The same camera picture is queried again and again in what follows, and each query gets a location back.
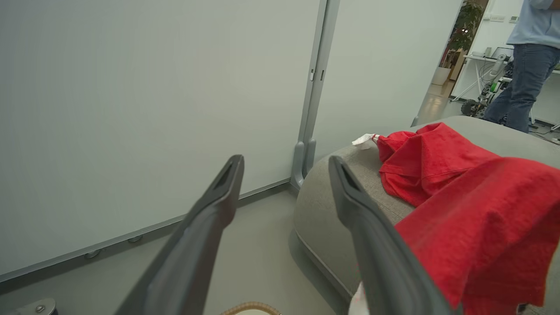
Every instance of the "green plant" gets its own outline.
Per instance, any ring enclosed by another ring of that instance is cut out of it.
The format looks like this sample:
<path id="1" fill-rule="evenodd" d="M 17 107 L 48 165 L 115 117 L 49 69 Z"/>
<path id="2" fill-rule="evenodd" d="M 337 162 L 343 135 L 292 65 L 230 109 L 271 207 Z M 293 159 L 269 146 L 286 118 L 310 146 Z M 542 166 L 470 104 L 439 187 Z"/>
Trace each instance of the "green plant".
<path id="1" fill-rule="evenodd" d="M 450 61 L 449 51 L 459 49 L 469 50 L 473 43 L 474 35 L 477 32 L 478 24 L 484 15 L 484 8 L 474 0 L 466 0 L 465 5 L 459 11 L 455 26 L 447 42 L 444 57 L 441 60 L 441 67 Z"/>

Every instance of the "gray floor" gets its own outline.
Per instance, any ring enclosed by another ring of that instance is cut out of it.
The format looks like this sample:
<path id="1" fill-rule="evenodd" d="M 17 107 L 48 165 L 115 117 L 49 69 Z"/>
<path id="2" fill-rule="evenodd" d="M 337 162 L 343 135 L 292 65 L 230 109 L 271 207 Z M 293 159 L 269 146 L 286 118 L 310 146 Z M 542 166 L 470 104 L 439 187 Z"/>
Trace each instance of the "gray floor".
<path id="1" fill-rule="evenodd" d="M 204 314 L 220 314 L 249 301 L 267 303 L 283 314 L 346 313 L 346 303 L 297 242 L 295 202 L 285 190 L 238 209 L 222 236 Z M 168 232 L 136 245 L 111 247 L 86 265 L 74 261 L 4 283 L 0 314 L 46 297 L 57 301 L 60 315 L 112 314 Z"/>
<path id="2" fill-rule="evenodd" d="M 463 102 L 452 102 L 449 98 L 427 93 L 418 112 L 417 124 L 426 124 L 451 116 L 461 114 L 461 105 Z"/>

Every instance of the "white cloth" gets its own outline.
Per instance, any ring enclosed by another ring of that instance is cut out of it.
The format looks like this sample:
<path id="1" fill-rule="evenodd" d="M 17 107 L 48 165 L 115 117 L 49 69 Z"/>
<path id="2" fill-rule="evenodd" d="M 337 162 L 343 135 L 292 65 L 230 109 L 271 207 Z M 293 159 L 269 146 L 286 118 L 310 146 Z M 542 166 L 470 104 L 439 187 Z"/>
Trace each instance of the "white cloth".
<path id="1" fill-rule="evenodd" d="M 360 282 L 358 290 L 352 301 L 350 302 L 350 309 L 348 310 L 348 315 L 370 315 L 370 311 L 367 308 L 366 292 L 363 289 L 363 283 Z"/>
<path id="2" fill-rule="evenodd" d="M 376 147 L 377 139 L 379 135 L 375 133 L 366 133 L 360 138 L 352 141 L 352 145 L 360 150 L 367 150 L 372 147 Z"/>

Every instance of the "blue jeans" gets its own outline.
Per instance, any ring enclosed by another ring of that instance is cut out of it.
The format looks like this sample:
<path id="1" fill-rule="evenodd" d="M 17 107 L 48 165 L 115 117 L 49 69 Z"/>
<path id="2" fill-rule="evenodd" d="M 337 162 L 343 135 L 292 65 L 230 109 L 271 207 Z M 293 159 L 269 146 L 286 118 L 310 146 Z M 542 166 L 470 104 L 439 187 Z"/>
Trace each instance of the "blue jeans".
<path id="1" fill-rule="evenodd" d="M 529 112 L 560 59 L 560 49 L 537 44 L 514 45 L 514 76 L 490 103 L 484 119 L 493 123 L 507 115 L 506 126 L 529 132 Z"/>

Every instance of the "light blue shirt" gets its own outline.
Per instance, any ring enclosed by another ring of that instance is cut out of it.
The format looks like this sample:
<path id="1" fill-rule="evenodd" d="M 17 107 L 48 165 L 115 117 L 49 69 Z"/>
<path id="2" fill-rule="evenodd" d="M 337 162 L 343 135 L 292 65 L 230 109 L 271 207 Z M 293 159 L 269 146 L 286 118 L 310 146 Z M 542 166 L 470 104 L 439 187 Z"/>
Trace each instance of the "light blue shirt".
<path id="1" fill-rule="evenodd" d="M 553 0 L 524 0 L 508 45 L 541 44 L 560 49 L 560 10 L 549 10 Z"/>

